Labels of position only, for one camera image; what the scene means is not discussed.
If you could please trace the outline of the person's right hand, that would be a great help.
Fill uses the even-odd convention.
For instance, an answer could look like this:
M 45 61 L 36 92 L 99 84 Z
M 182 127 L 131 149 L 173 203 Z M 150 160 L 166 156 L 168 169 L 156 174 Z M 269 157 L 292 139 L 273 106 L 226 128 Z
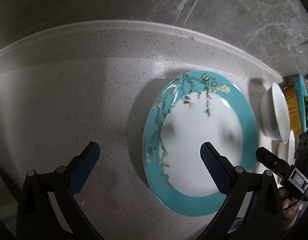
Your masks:
M 283 200 L 282 204 L 283 209 L 283 226 L 284 230 L 288 230 L 296 222 L 299 215 L 299 204 L 292 204 L 289 199 Z

